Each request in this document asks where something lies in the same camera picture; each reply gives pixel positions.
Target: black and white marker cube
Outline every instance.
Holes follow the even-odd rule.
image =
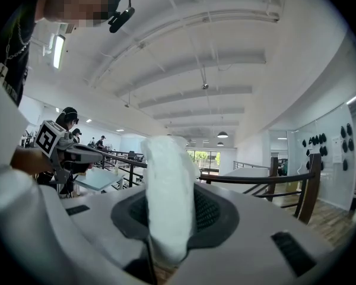
[[[66,130],[54,121],[43,121],[36,137],[36,145],[48,157],[58,141],[65,136]]]

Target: white ceiling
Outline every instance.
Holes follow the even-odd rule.
[[[127,3],[122,0],[119,9]],[[190,139],[227,131],[233,143],[237,130],[254,127],[256,96],[266,90],[264,96],[274,100],[276,84],[295,83],[284,77],[286,71],[311,68],[292,57],[291,43],[298,43],[298,55],[304,52],[316,63],[311,48],[317,42],[298,39],[317,37],[318,23],[309,18],[326,12],[303,5],[301,0],[132,0],[135,15],[116,34],[104,23],[67,35],[60,71],[50,66],[52,54],[42,57],[31,45],[33,70],[25,94],[63,106],[69,97],[58,92],[68,92],[85,117],[135,133]],[[324,25],[333,28],[328,21]],[[265,110],[254,116],[267,123],[273,119],[263,115],[272,111]]]

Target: white tissue pack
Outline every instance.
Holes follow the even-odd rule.
[[[150,137],[141,143],[153,258],[177,265],[195,231],[194,181],[199,168],[185,150],[183,137]]]

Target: black item on wall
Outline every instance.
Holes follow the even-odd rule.
[[[345,133],[345,130],[344,130],[344,127],[342,126],[341,130],[340,130],[340,135],[342,136],[342,138],[345,138],[346,137],[346,133]]]
[[[347,147],[347,143],[345,142],[345,140],[343,140],[342,148],[343,148],[344,153],[347,153],[348,147]]]
[[[347,133],[348,133],[349,136],[352,135],[352,127],[351,127],[351,125],[349,123],[347,124]]]
[[[353,151],[354,150],[354,142],[352,141],[352,139],[350,138],[349,141],[348,141],[348,148],[350,151]]]
[[[343,160],[343,171],[347,171],[348,170],[348,163],[347,160]]]

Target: pendant light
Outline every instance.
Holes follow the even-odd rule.
[[[223,127],[223,114],[221,115],[221,126]],[[218,138],[227,138],[228,137],[228,134],[224,131],[221,131],[219,134],[218,134]]]

